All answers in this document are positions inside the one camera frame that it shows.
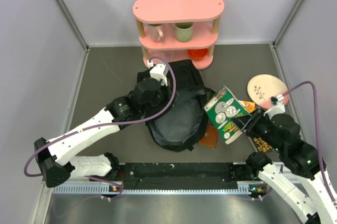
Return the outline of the green treehouse paperback book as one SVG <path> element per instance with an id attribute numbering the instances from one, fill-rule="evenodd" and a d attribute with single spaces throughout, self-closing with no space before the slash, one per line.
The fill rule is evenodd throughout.
<path id="1" fill-rule="evenodd" d="M 225 85 L 211 97 L 203 108 L 226 144 L 234 142 L 242 134 L 232 119 L 246 116 L 249 113 Z"/>

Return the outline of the black student backpack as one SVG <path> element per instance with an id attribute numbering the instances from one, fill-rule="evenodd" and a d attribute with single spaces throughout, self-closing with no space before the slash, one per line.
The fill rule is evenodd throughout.
<path id="1" fill-rule="evenodd" d="M 153 141 L 174 152 L 192 151 L 209 124 L 204 106 L 215 94 L 206 87 L 191 60 L 170 62 L 176 93 L 171 106 L 156 119 L 145 122 Z"/>

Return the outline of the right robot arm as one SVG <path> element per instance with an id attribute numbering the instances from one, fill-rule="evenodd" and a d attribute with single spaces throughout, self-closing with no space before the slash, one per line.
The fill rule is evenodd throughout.
<path id="1" fill-rule="evenodd" d="M 301 139 L 300 126 L 290 115 L 270 115 L 257 109 L 234 122 L 248 137 L 261 138 L 269 144 L 306 192 L 289 181 L 264 153 L 252 153 L 246 160 L 249 178 L 266 182 L 302 223 L 336 223 L 336 192 L 326 165 L 317 147 Z"/>

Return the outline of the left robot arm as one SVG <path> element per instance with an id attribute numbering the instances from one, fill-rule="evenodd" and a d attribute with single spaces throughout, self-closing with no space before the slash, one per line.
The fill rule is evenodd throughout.
<path id="1" fill-rule="evenodd" d="M 153 141 L 173 152 L 192 150 L 209 125 L 204 106 L 215 92 L 202 82 L 164 84 L 146 77 L 128 95 L 114 99 L 67 134 L 35 141 L 36 162 L 50 188 L 70 178 L 96 176 L 114 180 L 120 168 L 111 153 L 84 157 L 80 152 L 127 126 L 145 123 Z"/>

